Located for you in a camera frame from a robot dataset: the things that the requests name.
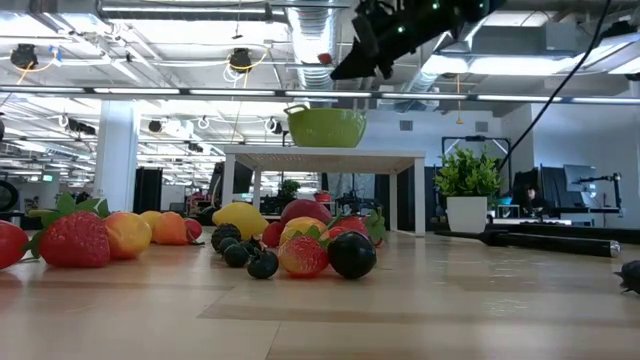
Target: wooden floor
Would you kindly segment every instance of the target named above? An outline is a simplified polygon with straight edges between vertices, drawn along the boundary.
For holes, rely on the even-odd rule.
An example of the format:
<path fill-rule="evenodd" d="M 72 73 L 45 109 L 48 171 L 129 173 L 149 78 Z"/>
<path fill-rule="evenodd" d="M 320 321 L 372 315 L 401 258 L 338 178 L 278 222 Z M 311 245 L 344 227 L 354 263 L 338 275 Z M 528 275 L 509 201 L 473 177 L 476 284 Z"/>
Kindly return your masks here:
<path fill-rule="evenodd" d="M 631 259 L 395 235 L 357 282 L 252 280 L 209 244 L 24 263 L 0 271 L 0 359 L 638 359 L 640 296 L 612 275 Z"/>

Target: ceiling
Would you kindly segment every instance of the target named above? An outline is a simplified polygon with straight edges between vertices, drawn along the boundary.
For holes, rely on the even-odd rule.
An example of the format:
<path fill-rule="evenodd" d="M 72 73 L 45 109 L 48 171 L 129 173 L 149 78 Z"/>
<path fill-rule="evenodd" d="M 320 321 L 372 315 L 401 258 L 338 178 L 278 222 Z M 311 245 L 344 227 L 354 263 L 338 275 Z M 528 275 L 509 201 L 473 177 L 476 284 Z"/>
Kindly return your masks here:
<path fill-rule="evenodd" d="M 103 1 L 103 5 L 115 4 L 115 1 Z M 348 9 L 336 10 L 335 26 L 336 48 L 334 58 L 344 58 L 351 49 L 354 31 L 350 24 L 353 7 L 357 2 L 350 0 L 327 1 L 271 1 L 274 11 L 282 10 L 279 5 L 288 4 L 327 4 L 334 6 L 350 6 Z M 171 20 L 152 20 L 151 16 L 141 19 L 99 19 L 95 16 L 78 16 L 71 14 L 60 18 L 43 14 L 29 14 L 20 11 L 8 11 L 0 5 L 0 83 L 23 85 L 66 85 L 66 86 L 131 86 L 131 87 L 201 87 L 201 88 L 266 88 L 297 89 L 301 88 L 298 76 L 299 64 L 295 61 L 292 33 L 288 24 L 262 21 L 233 21 L 236 14 L 232 12 L 237 2 L 229 1 L 156 1 L 133 0 L 126 2 L 128 6 L 176 5 L 183 8 L 189 6 L 227 6 L 230 13 L 226 21 L 186 21 L 189 14 L 183 17 L 174 16 Z M 264 6 L 245 2 L 246 6 Z M 614 1 L 609 22 L 621 16 L 635 19 L 637 1 Z M 509 0 L 498 12 L 490 15 L 482 24 L 486 27 L 541 28 L 549 23 L 579 23 L 583 31 L 590 31 L 594 17 L 602 6 L 602 1 L 542 1 L 542 0 Z M 9 61 L 10 53 L 19 43 L 35 44 L 39 58 L 38 72 L 24 74 Z M 393 86 L 400 91 L 422 68 L 429 59 L 430 51 L 426 44 L 420 51 L 406 55 L 396 61 L 394 76 L 389 80 L 381 77 L 372 82 L 344 81 L 337 82 L 335 89 L 378 89 L 380 86 Z M 627 56 L 640 55 L 636 44 L 626 44 L 622 51 Z M 253 63 L 259 65 L 252 68 L 246 76 L 234 75 L 228 69 L 227 57 L 234 48 L 248 48 Z M 613 54 L 607 61 L 619 54 Z M 548 94 L 557 86 L 561 76 L 512 76 L 460 74 L 459 76 L 439 76 L 433 87 L 440 92 L 467 92 L 491 94 Z M 566 88 L 566 93 L 576 95 L 616 95 L 627 86 L 622 75 L 609 75 L 603 71 L 585 72 L 576 76 Z M 99 131 L 100 100 L 98 99 L 63 99 L 14 94 L 8 99 L 0 94 L 0 103 L 6 103 L 1 111 L 6 113 L 4 121 L 9 136 L 27 136 L 34 138 L 51 138 L 51 142 L 40 141 L 40 145 L 68 149 L 69 153 L 95 157 L 96 137 L 82 136 L 84 142 L 55 142 L 60 139 L 75 138 L 78 135 L 65 130 L 61 124 L 66 119 L 76 119 Z M 149 131 L 150 121 L 180 121 L 179 125 L 193 129 L 191 138 L 194 141 L 206 139 L 219 144 L 244 141 L 246 143 L 281 144 L 281 135 L 267 130 L 271 124 L 265 124 L 271 118 L 282 121 L 286 117 L 283 110 L 293 103 L 285 102 L 250 102 L 250 101 L 187 101 L 187 100 L 139 100 L 136 103 L 141 114 L 142 126 L 140 135 L 141 163 L 146 166 L 163 166 L 168 172 L 187 170 L 201 176 L 196 183 L 205 184 L 210 177 L 212 163 L 223 155 L 219 147 L 205 147 L 205 155 L 211 156 L 207 161 L 197 161 L 190 165 L 175 165 L 171 155 L 192 154 L 186 145 L 159 144 L 158 139 L 175 138 L 172 134 L 152 133 Z M 501 104 L 465 102 L 463 110 L 491 110 L 497 115 L 508 109 Z M 437 107 L 427 111 L 450 111 L 458 108 L 457 102 L 441 101 Z M 57 152 L 54 155 L 43 154 L 37 146 L 25 146 L 13 143 L 3 144 L 3 171 L 10 176 L 24 169 L 51 169 L 42 161 L 11 160 L 10 157 L 22 159 L 34 156 L 37 159 L 61 159 L 60 164 L 73 167 L 79 164 L 88 168 L 86 177 L 64 177 L 65 181 L 91 181 L 93 164 L 91 160 L 77 159 L 76 163 L 69 158 L 77 156 Z M 144 155 L 158 155 L 145 158 Z"/>

